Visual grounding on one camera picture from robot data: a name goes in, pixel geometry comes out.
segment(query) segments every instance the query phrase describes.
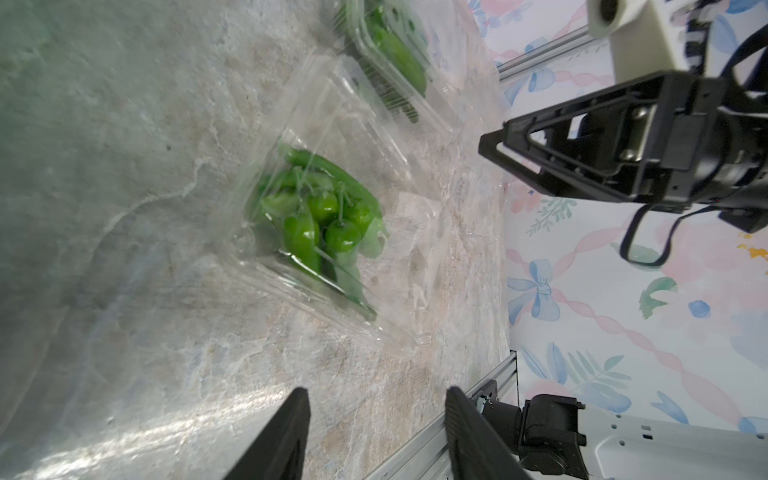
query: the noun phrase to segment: green chili pepper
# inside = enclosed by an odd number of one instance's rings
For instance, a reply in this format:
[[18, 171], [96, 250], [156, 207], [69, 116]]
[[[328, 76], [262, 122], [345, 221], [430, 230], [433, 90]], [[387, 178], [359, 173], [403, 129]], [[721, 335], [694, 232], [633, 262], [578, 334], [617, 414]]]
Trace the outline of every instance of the green chili pepper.
[[427, 77], [422, 64], [416, 59], [406, 44], [400, 38], [386, 31], [375, 23], [368, 23], [369, 33], [373, 44], [395, 65], [408, 83], [413, 85], [421, 96], [427, 92]]
[[360, 243], [360, 229], [348, 220], [334, 220], [326, 228], [326, 253], [333, 257], [337, 253], [349, 252]]
[[307, 199], [312, 216], [320, 225], [329, 223], [339, 213], [339, 200], [333, 192], [321, 190]]
[[338, 253], [333, 262], [334, 283], [365, 319], [369, 322], [376, 320], [376, 310], [366, 302], [366, 295], [360, 283], [357, 252], [351, 250], [346, 253]]
[[382, 211], [379, 206], [379, 201], [376, 197], [368, 191], [363, 185], [360, 184], [355, 178], [346, 173], [343, 168], [334, 164], [333, 162], [323, 158], [319, 155], [315, 155], [308, 150], [297, 150], [295, 148], [286, 149], [286, 159], [293, 165], [302, 168], [314, 168], [323, 172], [331, 178], [335, 178], [340, 181], [345, 191], [356, 198], [359, 198], [365, 205], [367, 205], [374, 217], [381, 217]]
[[261, 211], [270, 220], [284, 218], [292, 214], [299, 207], [301, 199], [294, 192], [280, 192], [273, 195], [264, 195], [261, 198]]
[[362, 201], [356, 201], [353, 205], [344, 209], [344, 218], [357, 225], [360, 233], [365, 236], [368, 226], [376, 218], [368, 205]]
[[263, 194], [267, 187], [270, 191], [296, 189], [300, 183], [302, 187], [306, 185], [313, 190], [333, 190], [333, 179], [328, 175], [300, 169], [268, 175], [259, 182], [257, 190], [259, 194]]
[[283, 222], [283, 242], [294, 259], [314, 272], [320, 271], [320, 225], [309, 211], [300, 211]]

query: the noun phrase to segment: gray stone surface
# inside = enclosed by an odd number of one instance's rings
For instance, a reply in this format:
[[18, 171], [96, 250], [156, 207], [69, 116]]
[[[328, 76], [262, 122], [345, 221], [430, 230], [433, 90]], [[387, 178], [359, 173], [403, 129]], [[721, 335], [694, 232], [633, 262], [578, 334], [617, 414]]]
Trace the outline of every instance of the gray stone surface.
[[220, 478], [295, 386], [306, 478], [361, 478], [506, 357], [501, 174], [471, 142], [420, 149], [454, 232], [411, 359], [220, 267], [211, 209], [318, 13], [0, 2], [0, 478]]

